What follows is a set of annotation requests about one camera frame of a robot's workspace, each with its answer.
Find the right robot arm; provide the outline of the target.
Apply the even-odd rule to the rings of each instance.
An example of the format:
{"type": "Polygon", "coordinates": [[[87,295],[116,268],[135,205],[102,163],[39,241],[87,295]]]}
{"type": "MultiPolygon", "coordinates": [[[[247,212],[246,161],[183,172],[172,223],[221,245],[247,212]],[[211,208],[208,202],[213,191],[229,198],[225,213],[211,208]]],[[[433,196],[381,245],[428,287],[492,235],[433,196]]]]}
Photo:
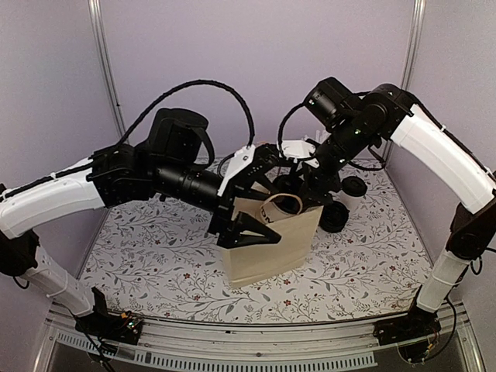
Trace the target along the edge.
{"type": "Polygon", "coordinates": [[[418,337],[430,326],[429,313],[439,309],[495,236],[495,176],[412,93],[393,84],[358,93],[328,77],[290,112],[300,108],[324,125],[328,137],[320,144],[285,140],[281,123],[277,149],[281,157],[310,166],[311,185],[329,190],[329,177],[365,148],[390,140],[424,163],[460,200],[446,247],[401,322],[406,337],[418,337]]]}

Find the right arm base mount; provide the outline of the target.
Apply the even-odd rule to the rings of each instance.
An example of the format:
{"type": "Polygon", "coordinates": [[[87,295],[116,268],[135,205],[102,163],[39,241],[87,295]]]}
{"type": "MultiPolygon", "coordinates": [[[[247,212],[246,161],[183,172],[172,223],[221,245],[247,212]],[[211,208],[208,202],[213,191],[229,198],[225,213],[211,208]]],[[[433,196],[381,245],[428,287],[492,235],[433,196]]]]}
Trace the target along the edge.
{"type": "Polygon", "coordinates": [[[413,305],[406,315],[374,323],[379,345],[398,344],[400,357],[408,363],[423,363],[439,342],[441,325],[436,312],[413,305]]]}

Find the stack of black lids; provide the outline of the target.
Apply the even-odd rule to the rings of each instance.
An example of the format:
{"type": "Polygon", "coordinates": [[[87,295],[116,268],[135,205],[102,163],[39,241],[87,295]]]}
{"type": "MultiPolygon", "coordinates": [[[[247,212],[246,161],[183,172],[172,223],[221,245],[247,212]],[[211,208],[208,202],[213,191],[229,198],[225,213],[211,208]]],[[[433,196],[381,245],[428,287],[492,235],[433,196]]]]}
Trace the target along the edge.
{"type": "Polygon", "coordinates": [[[344,229],[349,213],[350,211],[343,203],[335,201],[323,208],[319,226],[328,233],[339,233],[344,229]]]}

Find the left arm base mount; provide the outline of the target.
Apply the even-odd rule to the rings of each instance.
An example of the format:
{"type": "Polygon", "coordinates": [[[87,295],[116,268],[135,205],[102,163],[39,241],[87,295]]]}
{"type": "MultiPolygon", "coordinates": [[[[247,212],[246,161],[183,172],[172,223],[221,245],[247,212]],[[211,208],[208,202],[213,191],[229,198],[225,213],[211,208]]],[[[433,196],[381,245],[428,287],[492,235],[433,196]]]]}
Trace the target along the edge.
{"type": "Polygon", "coordinates": [[[76,330],[99,339],[137,345],[143,329],[143,318],[131,311],[109,313],[104,294],[92,288],[94,304],[85,316],[76,316],[76,330]]]}

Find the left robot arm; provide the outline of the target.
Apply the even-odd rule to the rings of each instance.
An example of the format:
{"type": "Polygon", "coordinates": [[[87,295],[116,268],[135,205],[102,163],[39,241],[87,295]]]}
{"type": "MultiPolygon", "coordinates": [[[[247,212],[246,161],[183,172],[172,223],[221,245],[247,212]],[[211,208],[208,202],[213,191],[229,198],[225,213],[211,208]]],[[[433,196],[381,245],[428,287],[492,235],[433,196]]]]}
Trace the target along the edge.
{"type": "Polygon", "coordinates": [[[52,261],[40,244],[37,226],[75,212],[159,196],[210,212],[208,230],[223,248],[275,244],[281,239],[253,216],[233,210],[237,198],[262,198],[252,185],[265,181],[277,163],[272,146],[244,146],[234,154],[226,174],[219,176],[210,171],[209,163],[197,162],[200,149],[210,157],[215,154],[203,115],[162,108],[160,100],[148,111],[155,118],[143,142],[133,146],[122,137],[72,167],[1,190],[1,272],[34,284],[98,336],[115,330],[105,296],[52,261]]]}

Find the kraft paper bag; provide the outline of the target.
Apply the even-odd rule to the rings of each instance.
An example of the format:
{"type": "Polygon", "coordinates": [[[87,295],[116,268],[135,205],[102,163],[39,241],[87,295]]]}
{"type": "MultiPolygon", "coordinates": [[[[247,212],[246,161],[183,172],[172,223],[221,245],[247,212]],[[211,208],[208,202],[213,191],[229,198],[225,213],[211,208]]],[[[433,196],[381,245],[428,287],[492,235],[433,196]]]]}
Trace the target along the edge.
{"type": "MultiPolygon", "coordinates": [[[[247,212],[260,221],[258,214],[262,203],[276,203],[280,195],[267,195],[263,201],[238,198],[235,211],[247,212]]],[[[300,267],[310,252],[321,214],[321,206],[311,207],[293,217],[267,224],[281,235],[277,244],[223,249],[222,262],[230,286],[241,288],[300,267]]]]}

